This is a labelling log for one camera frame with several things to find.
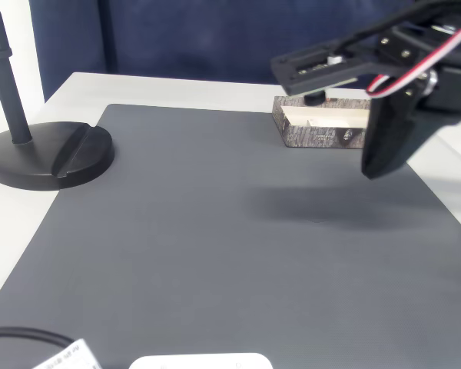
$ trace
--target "white table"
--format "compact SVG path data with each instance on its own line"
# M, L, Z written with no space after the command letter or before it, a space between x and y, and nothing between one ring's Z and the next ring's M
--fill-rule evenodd
M279 86L73 74L31 123L83 121L96 125L109 104L271 112ZM357 90L329 90L332 98L364 98ZM445 129L411 159L410 166L461 223L461 125ZM0 184L0 288L38 229L57 192Z

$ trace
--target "black pole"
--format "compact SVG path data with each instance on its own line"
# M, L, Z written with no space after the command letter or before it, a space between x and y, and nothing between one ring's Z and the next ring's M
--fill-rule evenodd
M15 84L14 74L8 58L12 50L8 45L5 25L0 13L0 102L2 103L12 142L21 145L32 140L28 122L25 119L24 108Z

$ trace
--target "wooden box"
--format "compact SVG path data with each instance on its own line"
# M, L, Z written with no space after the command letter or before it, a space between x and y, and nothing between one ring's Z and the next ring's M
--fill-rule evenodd
M290 148L363 148L369 100L330 98L307 107L302 97L277 96L273 117Z

